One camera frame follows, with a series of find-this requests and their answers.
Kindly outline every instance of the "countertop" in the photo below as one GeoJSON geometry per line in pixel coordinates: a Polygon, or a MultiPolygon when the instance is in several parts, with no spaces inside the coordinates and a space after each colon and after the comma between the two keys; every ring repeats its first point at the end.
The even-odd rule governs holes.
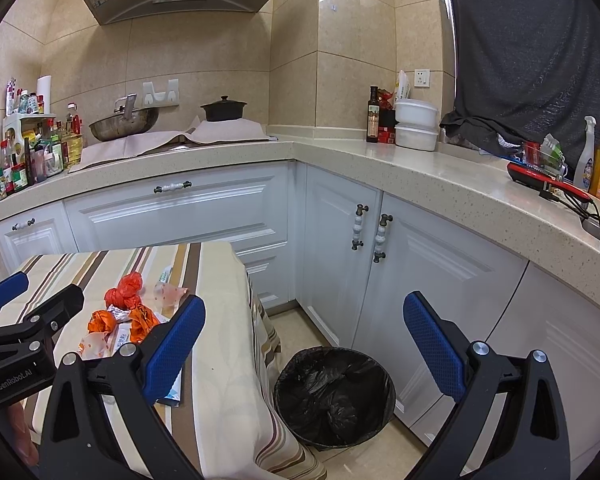
{"type": "Polygon", "coordinates": [[[62,174],[10,196],[0,202],[0,220],[113,184],[195,169],[291,159],[377,187],[471,229],[528,258],[600,307],[600,241],[582,229],[576,214],[516,184],[495,165],[392,144],[280,136],[274,142],[144,155],[62,174]]]}

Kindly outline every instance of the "trash can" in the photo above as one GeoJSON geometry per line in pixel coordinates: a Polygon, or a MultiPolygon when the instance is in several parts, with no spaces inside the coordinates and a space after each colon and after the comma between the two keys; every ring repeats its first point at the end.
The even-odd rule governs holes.
{"type": "Polygon", "coordinates": [[[395,389],[371,357],[317,346],[292,357],[276,382],[273,401],[298,440],[332,449],[378,434],[394,413],[395,389]]]}

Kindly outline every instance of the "metal screw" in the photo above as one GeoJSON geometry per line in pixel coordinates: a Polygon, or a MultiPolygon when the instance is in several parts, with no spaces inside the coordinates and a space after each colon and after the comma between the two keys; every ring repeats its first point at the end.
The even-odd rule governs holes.
{"type": "Polygon", "coordinates": [[[64,357],[62,358],[62,364],[71,366],[72,364],[75,363],[76,359],[77,359],[77,357],[76,357],[75,353],[69,352],[68,354],[64,354],[64,357]]]}
{"type": "Polygon", "coordinates": [[[119,352],[122,357],[129,357],[136,353],[136,345],[133,343],[125,343],[120,347],[119,352]]]}
{"type": "Polygon", "coordinates": [[[534,359],[539,363],[546,361],[546,354],[542,350],[534,350],[534,359]]]}
{"type": "Polygon", "coordinates": [[[489,353],[489,345],[482,341],[477,341],[474,343],[474,352],[478,355],[487,355],[489,353]]]}

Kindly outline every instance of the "black pot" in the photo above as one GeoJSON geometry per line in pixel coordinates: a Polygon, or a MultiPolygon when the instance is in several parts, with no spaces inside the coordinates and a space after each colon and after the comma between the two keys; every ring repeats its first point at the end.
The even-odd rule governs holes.
{"type": "Polygon", "coordinates": [[[216,101],[201,108],[205,111],[206,120],[210,123],[217,121],[232,121],[242,118],[242,109],[247,103],[233,101],[228,99],[227,95],[222,96],[221,101],[216,101]]]}

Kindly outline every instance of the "wall socket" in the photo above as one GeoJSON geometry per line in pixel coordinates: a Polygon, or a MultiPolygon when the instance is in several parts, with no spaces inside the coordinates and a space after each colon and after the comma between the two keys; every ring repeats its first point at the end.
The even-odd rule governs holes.
{"type": "Polygon", "coordinates": [[[429,88],[429,69],[417,68],[413,71],[413,86],[429,88]]]}

